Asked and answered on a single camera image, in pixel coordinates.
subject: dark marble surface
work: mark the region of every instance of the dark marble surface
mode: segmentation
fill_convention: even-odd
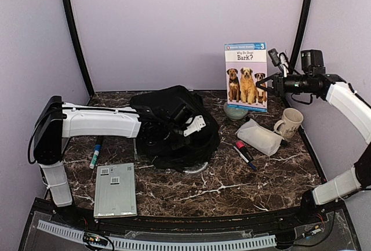
[[[90,105],[124,107],[137,92],[97,93]],[[268,157],[249,147],[254,172],[233,150],[235,132],[244,120],[226,118],[226,92],[199,92],[205,107],[220,125],[221,143],[209,167],[200,174],[181,174],[151,166],[146,157],[134,158],[133,139],[105,137],[97,165],[134,162],[138,214],[141,216],[230,216],[298,206],[302,193],[320,184],[315,166],[299,134],[285,148]],[[272,129],[285,109],[270,96],[268,113],[251,112],[263,127]],[[74,137],[64,154],[72,194],[79,207],[92,209],[96,168],[89,168],[96,138]]]

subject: coffee mug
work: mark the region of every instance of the coffee mug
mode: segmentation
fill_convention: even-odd
[[[290,140],[297,132],[303,119],[304,117],[300,111],[294,108],[286,108],[283,111],[282,119],[274,125],[274,131],[285,140]]]

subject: plastic bag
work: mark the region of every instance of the plastic bag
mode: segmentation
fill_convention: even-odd
[[[269,157],[277,152],[283,139],[282,136],[261,127],[253,119],[237,130],[237,137]]]

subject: barcode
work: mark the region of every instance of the barcode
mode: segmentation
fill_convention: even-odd
[[[120,183],[120,177],[111,178],[111,184],[119,184],[119,183]]]
[[[101,176],[104,176],[104,175],[107,175],[108,174],[108,168],[103,168],[100,170],[100,175]]]

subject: tan dog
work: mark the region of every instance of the tan dog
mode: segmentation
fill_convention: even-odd
[[[257,73],[254,75],[256,78],[256,82],[263,80],[265,78],[264,73]],[[267,92],[265,90],[256,88],[256,102],[263,104],[264,102],[267,101]]]
[[[235,100],[236,102],[239,102],[239,100],[241,99],[241,92],[239,90],[237,70],[234,68],[230,68],[229,70],[227,70],[227,74],[230,76],[230,91],[228,93],[230,101]]]
[[[255,103],[256,87],[252,73],[253,71],[249,67],[241,68],[241,101],[243,103]]]

